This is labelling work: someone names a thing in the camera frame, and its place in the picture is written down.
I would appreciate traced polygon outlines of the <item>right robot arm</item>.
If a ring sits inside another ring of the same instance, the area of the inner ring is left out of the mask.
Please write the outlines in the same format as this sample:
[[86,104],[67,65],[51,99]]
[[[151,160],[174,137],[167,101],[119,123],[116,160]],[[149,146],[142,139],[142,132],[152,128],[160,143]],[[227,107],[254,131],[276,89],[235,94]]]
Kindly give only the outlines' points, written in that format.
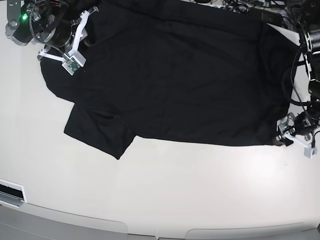
[[62,54],[71,49],[80,14],[89,0],[8,0],[5,36],[19,46],[43,44]]

